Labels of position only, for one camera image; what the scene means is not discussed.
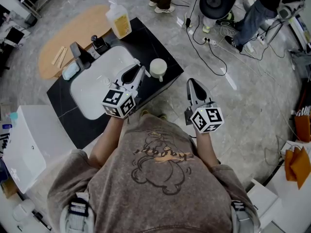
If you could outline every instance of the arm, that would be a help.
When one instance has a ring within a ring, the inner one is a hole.
[[[112,152],[118,147],[123,119],[112,116],[104,133],[95,144],[89,157],[89,164],[100,169]]]
[[[219,165],[209,133],[200,134],[197,129],[195,129],[195,134],[198,154],[204,164],[208,167],[208,169]]]

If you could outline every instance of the concrete floor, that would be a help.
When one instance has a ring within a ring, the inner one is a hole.
[[[210,90],[225,117],[225,124],[211,134],[217,157],[223,164],[228,164],[235,170],[245,187],[249,185],[251,178],[263,182],[275,168],[265,162],[264,148],[272,149],[267,151],[268,162],[277,164],[276,135],[283,139],[291,137],[291,131],[282,113],[285,118],[289,118],[301,86],[292,70],[288,54],[286,53],[281,59],[269,48],[265,51],[263,60],[259,62],[239,55],[223,41],[220,46],[238,55],[247,63],[246,65],[221,48],[212,49],[227,63],[228,75],[236,85],[234,89],[226,77],[214,75],[204,65],[192,48],[185,28],[178,25],[177,18],[183,20],[186,7],[176,7],[176,11],[171,14],[156,14],[153,8],[148,6],[149,0],[118,2],[127,8],[131,19],[138,17],[150,29],[185,71],[169,89],[152,100],[147,108],[151,108],[154,113],[166,113],[169,121],[194,135],[194,129],[185,125],[183,113],[189,106],[186,82],[190,77],[198,79]],[[180,0],[173,2],[184,4]],[[10,57],[8,65],[11,69],[5,71],[0,80],[0,101],[11,102],[14,109],[24,104],[50,104],[46,92],[55,80],[47,81],[40,78],[37,70],[40,50],[66,23],[95,4],[108,4],[108,0],[51,0],[41,10],[43,17],[31,28],[30,39],[22,49],[14,51]],[[237,0],[236,6],[233,7],[236,20],[244,16],[242,8],[241,0]],[[213,28],[207,35],[202,32],[201,23],[195,38],[200,41],[205,36],[216,42],[222,39],[219,28]],[[253,41],[252,45],[257,52],[255,56],[260,58],[264,47],[258,41]],[[271,45],[281,56],[285,49],[298,48],[294,36],[287,27],[281,30]],[[222,73],[220,68],[224,65],[211,54],[208,45],[195,44],[195,46],[209,66],[215,72]],[[138,113],[131,117],[131,122],[137,119]],[[95,141],[85,150],[90,152],[94,143]],[[27,193],[44,215],[46,215],[46,195],[57,172],[58,170],[52,172]]]

